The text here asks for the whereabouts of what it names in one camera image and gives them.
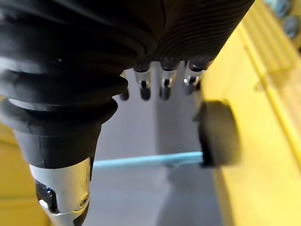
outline ribbed rubber cover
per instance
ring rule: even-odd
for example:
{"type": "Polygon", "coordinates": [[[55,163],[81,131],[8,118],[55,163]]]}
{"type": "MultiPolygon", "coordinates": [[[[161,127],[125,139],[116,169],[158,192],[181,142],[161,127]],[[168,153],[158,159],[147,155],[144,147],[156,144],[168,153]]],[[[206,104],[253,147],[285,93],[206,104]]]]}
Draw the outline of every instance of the ribbed rubber cover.
{"type": "Polygon", "coordinates": [[[162,61],[165,58],[212,61],[235,30],[253,0],[186,0],[176,21],[169,21],[156,51],[140,59],[162,61]]]}

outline yellow plastic surface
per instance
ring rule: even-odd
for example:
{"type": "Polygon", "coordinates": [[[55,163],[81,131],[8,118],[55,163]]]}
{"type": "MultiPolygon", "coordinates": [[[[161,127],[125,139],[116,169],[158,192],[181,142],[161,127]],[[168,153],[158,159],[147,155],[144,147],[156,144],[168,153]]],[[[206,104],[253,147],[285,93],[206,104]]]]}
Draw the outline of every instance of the yellow plastic surface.
{"type": "Polygon", "coordinates": [[[0,224],[2,226],[48,226],[49,221],[37,205],[36,198],[0,200],[0,224]]]}
{"type": "Polygon", "coordinates": [[[0,225],[48,226],[38,204],[34,181],[13,132],[0,124],[0,225]]]}
{"type": "Polygon", "coordinates": [[[240,161],[214,169],[225,225],[300,226],[300,57],[257,0],[204,75],[207,101],[228,104],[240,161]]]}

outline gray floor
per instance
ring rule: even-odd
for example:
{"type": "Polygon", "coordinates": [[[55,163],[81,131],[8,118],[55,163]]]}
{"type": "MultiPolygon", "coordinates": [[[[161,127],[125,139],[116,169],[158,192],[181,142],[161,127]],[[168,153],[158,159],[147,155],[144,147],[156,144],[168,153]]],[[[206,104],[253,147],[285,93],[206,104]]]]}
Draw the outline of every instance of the gray floor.
{"type": "MultiPolygon", "coordinates": [[[[103,125],[97,160],[199,151],[193,97],[182,93],[179,75],[168,102],[158,97],[158,67],[152,97],[140,98],[134,73],[127,71],[130,99],[115,97],[115,115],[103,125]]],[[[95,170],[84,226],[221,226],[211,171],[196,165],[95,170]]]]}

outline black rubber foot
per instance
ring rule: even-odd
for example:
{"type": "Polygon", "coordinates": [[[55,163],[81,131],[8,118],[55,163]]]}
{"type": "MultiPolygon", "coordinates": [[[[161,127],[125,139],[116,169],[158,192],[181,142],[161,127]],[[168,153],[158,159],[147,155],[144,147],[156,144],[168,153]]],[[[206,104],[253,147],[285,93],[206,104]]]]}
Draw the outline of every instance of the black rubber foot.
{"type": "Polygon", "coordinates": [[[196,85],[196,90],[200,91],[201,90],[201,81],[199,81],[196,85]]]}
{"type": "Polygon", "coordinates": [[[160,87],[160,98],[162,100],[169,100],[171,96],[171,88],[169,87],[160,87]]]}
{"type": "Polygon", "coordinates": [[[120,94],[119,97],[120,97],[121,100],[127,101],[130,97],[128,89],[124,93],[120,94]]]}
{"type": "Polygon", "coordinates": [[[148,88],[140,89],[140,94],[142,100],[148,101],[151,98],[151,89],[148,88]]]}
{"type": "Polygon", "coordinates": [[[186,85],[184,84],[184,93],[186,95],[191,95],[195,91],[196,87],[193,84],[186,85]]]}

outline light blue rod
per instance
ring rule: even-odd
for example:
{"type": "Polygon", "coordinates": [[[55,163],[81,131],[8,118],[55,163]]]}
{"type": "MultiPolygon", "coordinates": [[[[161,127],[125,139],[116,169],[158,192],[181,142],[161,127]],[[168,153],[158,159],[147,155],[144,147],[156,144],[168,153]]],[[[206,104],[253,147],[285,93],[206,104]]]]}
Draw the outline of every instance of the light blue rod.
{"type": "Polygon", "coordinates": [[[144,167],[144,166],[178,166],[183,164],[197,164],[203,161],[202,152],[186,152],[176,154],[163,154],[153,156],[141,156],[134,158],[112,159],[94,161],[94,169],[144,167]]]}

